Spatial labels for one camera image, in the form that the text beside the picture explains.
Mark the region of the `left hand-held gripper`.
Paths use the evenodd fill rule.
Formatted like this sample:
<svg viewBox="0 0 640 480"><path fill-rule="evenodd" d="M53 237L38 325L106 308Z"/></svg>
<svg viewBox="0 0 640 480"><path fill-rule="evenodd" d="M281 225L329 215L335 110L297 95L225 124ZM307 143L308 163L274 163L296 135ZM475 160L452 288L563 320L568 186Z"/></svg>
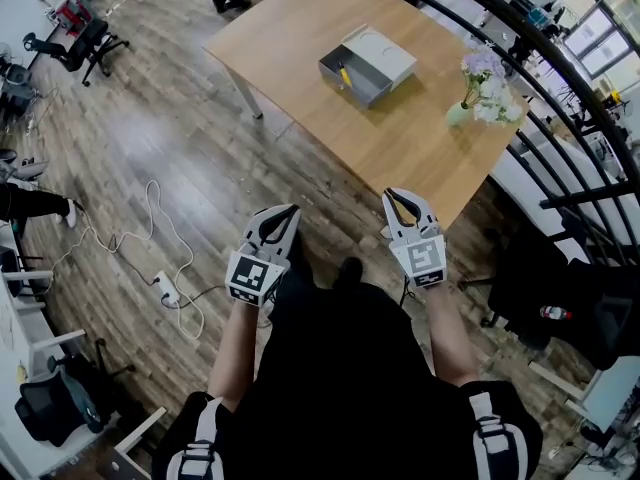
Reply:
<svg viewBox="0 0 640 480"><path fill-rule="evenodd" d="M301 210L296 204L257 212L243 233L244 242L230 256L225 286L229 296L262 307L276 292L290 268L287 259Z"/></svg>

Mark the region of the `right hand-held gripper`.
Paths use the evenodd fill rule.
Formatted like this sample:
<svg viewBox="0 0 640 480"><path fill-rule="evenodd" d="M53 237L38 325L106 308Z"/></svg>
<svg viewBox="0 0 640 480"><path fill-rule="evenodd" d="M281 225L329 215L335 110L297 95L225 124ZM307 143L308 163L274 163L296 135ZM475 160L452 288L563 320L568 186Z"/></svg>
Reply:
<svg viewBox="0 0 640 480"><path fill-rule="evenodd" d="M392 240L389 248L410 285L429 287L446 279L445 238L429 203L419 195L400 188L386 188L383 207ZM412 219L407 221L400 205Z"/></svg>

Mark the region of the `white plastic tray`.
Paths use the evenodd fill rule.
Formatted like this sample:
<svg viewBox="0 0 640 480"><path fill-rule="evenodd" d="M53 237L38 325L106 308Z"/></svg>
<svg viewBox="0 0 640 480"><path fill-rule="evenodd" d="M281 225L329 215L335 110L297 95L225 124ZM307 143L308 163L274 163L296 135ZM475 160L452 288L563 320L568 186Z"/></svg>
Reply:
<svg viewBox="0 0 640 480"><path fill-rule="evenodd" d="M341 60L353 87L347 87L339 74ZM417 59L398 44L368 24L345 36L339 45L318 61L320 73L355 98L364 108L371 108L415 73Z"/></svg>

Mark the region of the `person's left forearm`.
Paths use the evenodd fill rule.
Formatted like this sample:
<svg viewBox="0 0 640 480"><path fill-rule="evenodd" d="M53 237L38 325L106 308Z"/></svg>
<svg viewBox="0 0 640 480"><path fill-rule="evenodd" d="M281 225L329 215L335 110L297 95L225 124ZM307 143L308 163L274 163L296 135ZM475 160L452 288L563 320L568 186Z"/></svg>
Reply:
<svg viewBox="0 0 640 480"><path fill-rule="evenodd" d="M236 300L208 381L208 393L235 412L255 379L258 309Z"/></svg>

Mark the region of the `person's right forearm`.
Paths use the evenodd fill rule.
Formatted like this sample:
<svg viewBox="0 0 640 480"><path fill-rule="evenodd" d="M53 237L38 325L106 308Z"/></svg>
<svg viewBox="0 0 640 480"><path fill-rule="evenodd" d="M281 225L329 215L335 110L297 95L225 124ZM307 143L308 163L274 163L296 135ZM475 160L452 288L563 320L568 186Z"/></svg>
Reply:
<svg viewBox="0 0 640 480"><path fill-rule="evenodd" d="M425 303L435 375L455 386L479 380L472 343L449 282L427 289Z"/></svg>

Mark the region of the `pale green vase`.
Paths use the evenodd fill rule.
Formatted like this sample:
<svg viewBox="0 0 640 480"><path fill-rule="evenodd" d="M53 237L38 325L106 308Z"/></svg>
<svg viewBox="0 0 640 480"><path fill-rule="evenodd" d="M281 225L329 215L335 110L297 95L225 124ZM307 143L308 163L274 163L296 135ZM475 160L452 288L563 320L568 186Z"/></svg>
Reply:
<svg viewBox="0 0 640 480"><path fill-rule="evenodd" d="M464 125L471 116L471 109L463 101L453 104L446 114L449 127L460 127Z"/></svg>

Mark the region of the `white power strip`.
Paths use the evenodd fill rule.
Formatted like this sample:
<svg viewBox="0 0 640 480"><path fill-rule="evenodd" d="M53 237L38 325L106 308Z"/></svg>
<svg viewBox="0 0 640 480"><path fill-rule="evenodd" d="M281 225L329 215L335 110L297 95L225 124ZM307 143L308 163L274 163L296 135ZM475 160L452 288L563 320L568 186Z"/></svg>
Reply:
<svg viewBox="0 0 640 480"><path fill-rule="evenodd" d="M178 309L180 306L181 294L175 287L174 282L167 273L160 270L156 273L152 286L158 290L160 302L171 309Z"/></svg>

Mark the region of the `white metal table leg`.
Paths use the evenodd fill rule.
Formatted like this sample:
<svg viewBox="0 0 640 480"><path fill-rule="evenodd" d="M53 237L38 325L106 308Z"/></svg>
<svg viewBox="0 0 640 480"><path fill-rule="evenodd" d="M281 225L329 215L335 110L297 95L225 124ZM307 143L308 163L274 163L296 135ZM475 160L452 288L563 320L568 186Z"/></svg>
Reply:
<svg viewBox="0 0 640 480"><path fill-rule="evenodd" d="M223 63L222 66L226 71L226 74L231 83L234 85L241 98L243 99L245 106L247 107L253 118L256 120L261 119L263 117L262 109L258 105L246 79L239 75L236 71L231 69L229 66L227 66L225 63Z"/></svg>

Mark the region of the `black padded chair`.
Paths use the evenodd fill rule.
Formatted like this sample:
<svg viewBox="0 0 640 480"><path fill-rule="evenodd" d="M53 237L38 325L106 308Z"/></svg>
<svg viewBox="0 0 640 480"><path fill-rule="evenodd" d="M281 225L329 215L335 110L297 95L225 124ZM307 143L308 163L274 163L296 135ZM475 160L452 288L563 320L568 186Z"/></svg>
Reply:
<svg viewBox="0 0 640 480"><path fill-rule="evenodd" d="M489 309L527 345L545 348L552 338L575 348L596 369L621 357L640 357L640 266L605 266L567 259L539 229L523 226L503 241L485 236L497 252ZM543 306L573 313L571 320L542 318Z"/></svg>

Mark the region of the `purple white flower bouquet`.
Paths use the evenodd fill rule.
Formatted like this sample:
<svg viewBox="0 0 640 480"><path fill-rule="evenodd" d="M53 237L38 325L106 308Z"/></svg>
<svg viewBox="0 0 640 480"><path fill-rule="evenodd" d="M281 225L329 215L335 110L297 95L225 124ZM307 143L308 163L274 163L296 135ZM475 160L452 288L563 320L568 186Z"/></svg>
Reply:
<svg viewBox="0 0 640 480"><path fill-rule="evenodd" d="M506 126L519 122L523 109L511 92L502 58L494 47L491 41L477 43L461 60L466 85L461 107L471 110L475 120Z"/></svg>

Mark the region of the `person's black clothed body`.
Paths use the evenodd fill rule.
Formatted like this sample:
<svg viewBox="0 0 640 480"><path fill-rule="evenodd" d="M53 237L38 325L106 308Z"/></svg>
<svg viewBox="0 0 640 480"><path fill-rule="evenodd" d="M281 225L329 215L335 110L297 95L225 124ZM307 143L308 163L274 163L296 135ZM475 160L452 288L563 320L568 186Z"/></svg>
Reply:
<svg viewBox="0 0 640 480"><path fill-rule="evenodd" d="M191 394L152 459L152 480L531 480L543 435L514 386L435 375L408 314L365 283L292 268L235 412Z"/></svg>

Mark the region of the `black metal railing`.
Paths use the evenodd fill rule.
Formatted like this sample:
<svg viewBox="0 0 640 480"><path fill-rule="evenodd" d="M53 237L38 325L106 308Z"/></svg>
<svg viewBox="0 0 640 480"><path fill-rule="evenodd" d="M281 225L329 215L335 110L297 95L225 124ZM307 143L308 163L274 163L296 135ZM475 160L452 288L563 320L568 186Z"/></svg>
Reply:
<svg viewBox="0 0 640 480"><path fill-rule="evenodd" d="M444 0L417 0L490 44L527 105L492 179L569 255L640 264L640 168L624 129L538 25L503 0L470 0L479 17Z"/></svg>

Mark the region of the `black office chair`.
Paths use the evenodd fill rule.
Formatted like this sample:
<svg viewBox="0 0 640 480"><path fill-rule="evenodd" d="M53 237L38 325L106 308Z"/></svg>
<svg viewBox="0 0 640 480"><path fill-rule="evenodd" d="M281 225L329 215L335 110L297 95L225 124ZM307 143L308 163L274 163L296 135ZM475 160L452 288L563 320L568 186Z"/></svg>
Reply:
<svg viewBox="0 0 640 480"><path fill-rule="evenodd" d="M130 42L111 33L106 21L95 18L85 25L69 48L56 42L40 40L33 32L24 36L23 46L26 51L45 54L58 60L70 73L78 71L87 61L88 69L81 83L89 87L88 77L93 69L98 66L105 77L110 77L111 71L106 67L104 58L118 47L128 48Z"/></svg>
<svg viewBox="0 0 640 480"><path fill-rule="evenodd" d="M83 354L66 354L47 360L50 376L20 386L14 409L29 435L38 442L62 447L81 427L101 433L119 410L115 379L125 372L134 373L128 364L113 372L104 363L106 341L94 342L97 359Z"/></svg>

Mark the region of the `white desk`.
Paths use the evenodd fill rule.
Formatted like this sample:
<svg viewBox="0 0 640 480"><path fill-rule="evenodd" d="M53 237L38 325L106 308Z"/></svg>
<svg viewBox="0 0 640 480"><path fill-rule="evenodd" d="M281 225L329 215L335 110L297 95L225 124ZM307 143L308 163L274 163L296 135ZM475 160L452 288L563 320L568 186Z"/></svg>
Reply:
<svg viewBox="0 0 640 480"><path fill-rule="evenodd" d="M10 282L28 283L36 280L50 280L53 272L0 271L0 459L21 480L36 480L77 457L90 446L98 436L87 429L77 429L68 442L60 448L50 444L32 444L26 431L17 429L18 419L13 412L13 404L19 397L17 374L23 371L30 381L42 380L45 372L35 366L38 353L62 352L62 345L86 335L83 329L55 336L47 329L45 337L33 341L22 321L24 316L36 315L45 323L43 302L23 302L14 297L8 287Z"/></svg>

